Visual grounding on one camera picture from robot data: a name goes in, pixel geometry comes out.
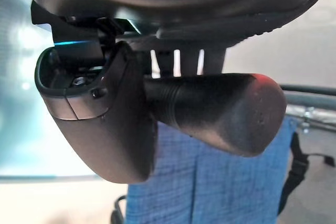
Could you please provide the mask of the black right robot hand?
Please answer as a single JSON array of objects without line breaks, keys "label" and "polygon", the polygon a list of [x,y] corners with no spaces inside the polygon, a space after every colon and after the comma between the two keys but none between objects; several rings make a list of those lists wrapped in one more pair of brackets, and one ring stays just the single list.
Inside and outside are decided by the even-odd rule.
[{"label": "black right robot hand", "polygon": [[261,154],[286,98],[271,78],[222,73],[224,52],[280,28],[318,0],[33,0],[50,25],[36,87],[77,155],[100,177],[147,180],[158,123],[221,151]]}]

